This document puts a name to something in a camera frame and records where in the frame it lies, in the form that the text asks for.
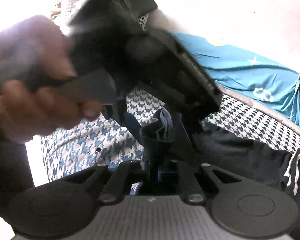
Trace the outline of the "person left hand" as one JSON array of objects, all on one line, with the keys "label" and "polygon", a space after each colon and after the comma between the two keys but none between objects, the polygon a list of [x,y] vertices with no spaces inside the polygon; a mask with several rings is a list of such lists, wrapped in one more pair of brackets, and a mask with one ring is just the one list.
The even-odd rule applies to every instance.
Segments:
[{"label": "person left hand", "polygon": [[29,83],[21,78],[0,85],[0,133],[13,142],[24,143],[34,135],[50,135],[58,128],[71,129],[82,119],[99,117],[102,105],[87,99],[77,103],[53,87],[58,80],[77,76],[70,62],[68,45],[60,29],[48,18],[37,15],[0,32],[0,61],[17,46],[34,42],[33,71]]}]

